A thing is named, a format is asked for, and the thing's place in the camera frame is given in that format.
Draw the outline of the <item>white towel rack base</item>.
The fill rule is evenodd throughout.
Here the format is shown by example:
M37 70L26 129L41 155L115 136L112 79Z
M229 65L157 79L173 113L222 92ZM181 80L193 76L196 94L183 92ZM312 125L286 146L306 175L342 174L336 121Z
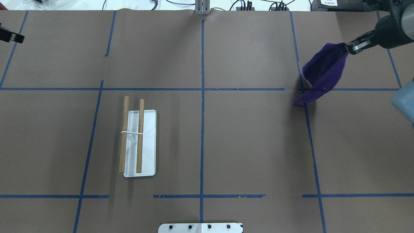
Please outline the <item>white towel rack base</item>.
M154 176L156 174L156 138L157 138L157 112L145 110L143 130L139 131L138 110L128 112L126 130L125 168L123 176L126 178ZM142 137L141 170L137 171L138 137Z

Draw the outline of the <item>aluminium frame post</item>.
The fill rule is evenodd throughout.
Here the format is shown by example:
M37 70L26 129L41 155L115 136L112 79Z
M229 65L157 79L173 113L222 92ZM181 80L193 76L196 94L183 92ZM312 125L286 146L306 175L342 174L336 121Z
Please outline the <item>aluminium frame post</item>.
M210 0L195 0L195 15L209 15L211 12Z

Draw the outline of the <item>white column pedestal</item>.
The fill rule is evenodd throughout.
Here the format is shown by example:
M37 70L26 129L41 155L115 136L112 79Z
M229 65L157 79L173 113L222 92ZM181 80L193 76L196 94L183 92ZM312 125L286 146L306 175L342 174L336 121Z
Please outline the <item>white column pedestal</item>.
M161 224L158 233L243 233L239 223Z

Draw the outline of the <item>wooden rack bar upper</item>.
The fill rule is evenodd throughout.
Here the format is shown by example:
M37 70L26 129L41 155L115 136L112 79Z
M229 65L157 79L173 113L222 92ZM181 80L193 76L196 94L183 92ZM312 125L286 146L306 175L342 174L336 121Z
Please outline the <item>wooden rack bar upper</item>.
M121 146L120 146L120 162L119 162L119 172L125 171L125 158L126 158L126 140L127 140L127 127L128 127L128 112L130 106L130 97L124 97L123 105L123 122L122 122L122 131L121 131Z

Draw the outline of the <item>wooden rack bar lower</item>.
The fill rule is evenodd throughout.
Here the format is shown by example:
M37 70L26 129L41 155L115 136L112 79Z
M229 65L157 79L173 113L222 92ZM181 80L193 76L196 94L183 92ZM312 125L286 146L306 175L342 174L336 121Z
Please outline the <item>wooden rack bar lower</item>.
M142 172L144 110L145 110L145 100L140 99L139 100L139 116L138 116L137 151L136 151L136 173Z

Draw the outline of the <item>purple towel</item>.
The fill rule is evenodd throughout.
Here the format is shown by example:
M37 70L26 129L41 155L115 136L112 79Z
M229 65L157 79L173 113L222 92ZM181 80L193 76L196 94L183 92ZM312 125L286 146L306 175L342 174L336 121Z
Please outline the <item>purple towel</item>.
M330 92L341 79L348 54L346 43L325 44L303 66L303 76L311 88L296 99L294 106L312 104Z

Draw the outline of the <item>wooden rack bar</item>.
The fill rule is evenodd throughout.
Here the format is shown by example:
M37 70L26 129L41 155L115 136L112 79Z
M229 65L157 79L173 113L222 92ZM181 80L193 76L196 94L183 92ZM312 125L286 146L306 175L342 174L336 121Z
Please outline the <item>wooden rack bar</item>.
M122 122L122 131L121 131L121 146L120 146L120 162L119 162L119 172L125 171L125 158L126 158L126 140L127 140L127 127L128 127L128 112L130 106L130 97L124 97L123 105L123 122Z
M136 151L136 173L142 172L144 110L145 110L145 100L140 99L139 100L139 116L138 116L137 151Z

